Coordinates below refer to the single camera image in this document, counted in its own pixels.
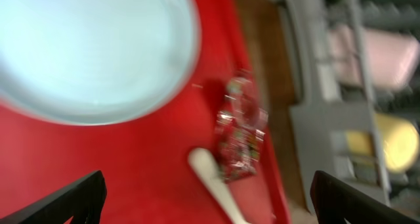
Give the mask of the yellow plastic cup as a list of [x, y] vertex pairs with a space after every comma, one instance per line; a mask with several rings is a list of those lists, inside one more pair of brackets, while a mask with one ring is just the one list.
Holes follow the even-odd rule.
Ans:
[[[388, 171], [402, 173], [408, 170], [419, 155], [419, 134], [408, 120], [397, 116], [376, 113]], [[357, 155], [372, 155], [370, 136], [361, 131], [347, 131], [346, 140], [350, 151]]]

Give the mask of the cream plastic spoon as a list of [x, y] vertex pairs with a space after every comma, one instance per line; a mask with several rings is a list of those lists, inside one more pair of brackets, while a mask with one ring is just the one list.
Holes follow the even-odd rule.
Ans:
[[205, 148], [195, 148], [188, 155], [188, 163], [233, 224], [249, 224], [240, 211], [228, 185], [219, 175], [218, 164]]

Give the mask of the red candy wrapper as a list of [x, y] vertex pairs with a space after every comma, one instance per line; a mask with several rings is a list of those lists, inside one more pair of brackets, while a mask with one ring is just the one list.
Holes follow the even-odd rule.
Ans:
[[217, 114], [220, 173], [227, 181], [257, 174], [268, 113], [262, 109], [249, 72], [238, 72], [227, 83]]

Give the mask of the light blue plate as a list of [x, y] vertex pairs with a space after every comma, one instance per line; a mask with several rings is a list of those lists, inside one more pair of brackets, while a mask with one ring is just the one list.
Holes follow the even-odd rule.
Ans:
[[195, 0], [1, 0], [1, 101], [52, 123], [131, 121], [180, 93], [200, 46]]

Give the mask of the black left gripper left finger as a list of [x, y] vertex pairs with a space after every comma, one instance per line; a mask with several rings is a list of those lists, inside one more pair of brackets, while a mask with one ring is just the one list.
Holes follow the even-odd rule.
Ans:
[[99, 224], [107, 188], [100, 170], [1, 218], [1, 224], [92, 223]]

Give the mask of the pink plastic cup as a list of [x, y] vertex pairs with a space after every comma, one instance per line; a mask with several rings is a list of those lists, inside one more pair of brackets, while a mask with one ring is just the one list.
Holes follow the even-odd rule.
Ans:
[[[411, 80], [419, 63], [419, 42], [410, 35], [364, 28], [364, 43], [373, 86], [399, 91]], [[329, 44], [340, 83], [360, 87], [360, 67], [352, 30], [339, 25], [329, 31]]]

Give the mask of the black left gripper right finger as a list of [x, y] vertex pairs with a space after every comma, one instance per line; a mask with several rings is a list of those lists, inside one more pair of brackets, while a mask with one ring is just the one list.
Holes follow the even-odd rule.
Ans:
[[319, 224], [417, 224], [324, 171], [315, 172], [310, 197]]

